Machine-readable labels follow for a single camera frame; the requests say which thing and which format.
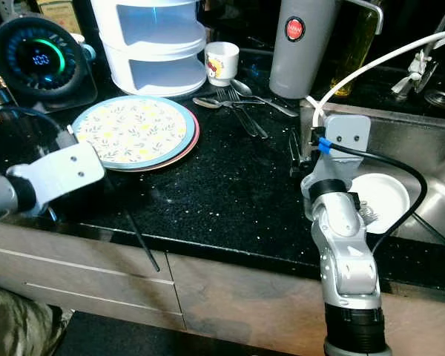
black granite countertop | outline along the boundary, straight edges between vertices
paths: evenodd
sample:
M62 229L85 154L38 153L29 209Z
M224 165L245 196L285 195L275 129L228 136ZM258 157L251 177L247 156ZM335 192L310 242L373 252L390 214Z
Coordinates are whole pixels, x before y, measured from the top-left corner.
M254 71L251 61L247 62L249 66L244 68L248 69L241 70L240 77L256 93L270 96L268 72ZM103 68L94 68L98 101L124 95ZM213 92L214 88L205 84L197 95ZM161 251L318 278L319 256L309 233L311 223L303 217L298 183L289 178L289 134L292 128L297 130L299 119L266 106L249 106L249 113L269 134L262 141L249 137L226 108L201 108L190 97L176 101L191 110L200 123L200 139L192 152L155 171L108 172L119 200L133 215L148 245ZM286 104L296 109L298 102ZM65 125L85 108L53 117ZM36 159L36 147L40 144L45 149L47 133L47 128L28 119L20 125L0 122L0 173L12 164ZM98 182L53 202L58 222L47 218L8 221L74 231L89 238L99 238L98 231L109 229L111 242L138 246L116 201L114 193ZM409 288L399 286L414 286L414 294L422 291L445 300L445 246L391 238L378 249L376 260L384 291L409 294Z

appliance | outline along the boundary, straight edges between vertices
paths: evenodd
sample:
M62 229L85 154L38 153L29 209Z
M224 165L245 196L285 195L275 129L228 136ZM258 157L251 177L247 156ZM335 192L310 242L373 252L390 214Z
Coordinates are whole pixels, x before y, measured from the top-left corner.
M0 25L0 76L20 106L50 112L88 104L97 90L86 58L92 50L83 46L38 14L8 19Z
M126 93L179 96L206 80L197 0L91 0L113 82Z
M383 11L367 1L347 1L377 13L379 34ZM310 94L340 5L341 0L282 0L269 81L274 93L288 99Z

white plastic container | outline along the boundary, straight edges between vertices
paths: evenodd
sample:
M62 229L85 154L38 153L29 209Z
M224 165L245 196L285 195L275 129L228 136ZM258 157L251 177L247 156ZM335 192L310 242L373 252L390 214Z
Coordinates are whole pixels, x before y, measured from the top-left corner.
M205 82L197 0L92 0L114 83L126 93L179 96Z

blue digital display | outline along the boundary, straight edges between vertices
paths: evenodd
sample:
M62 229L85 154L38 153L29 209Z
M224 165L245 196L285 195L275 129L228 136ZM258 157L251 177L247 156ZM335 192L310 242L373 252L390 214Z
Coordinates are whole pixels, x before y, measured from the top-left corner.
M50 57L48 57L46 54L33 56L33 63L35 65L48 65L50 64Z

sink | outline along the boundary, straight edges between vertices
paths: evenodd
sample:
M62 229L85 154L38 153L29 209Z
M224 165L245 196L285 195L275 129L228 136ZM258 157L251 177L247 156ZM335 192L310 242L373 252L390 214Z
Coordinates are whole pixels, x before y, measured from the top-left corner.
M428 193L416 212L445 238L445 119L331 103L324 109L327 113L353 113L371 118L368 151L400 160L425 176ZM313 109L308 104L301 108L302 143L308 138L307 128L311 125L312 114ZM307 151L303 152L303 156L308 156ZM418 181L402 170L365 159L358 173L370 172L394 176L405 185L411 203L417 198L420 191ZM413 217L395 232L395 236L445 244Z

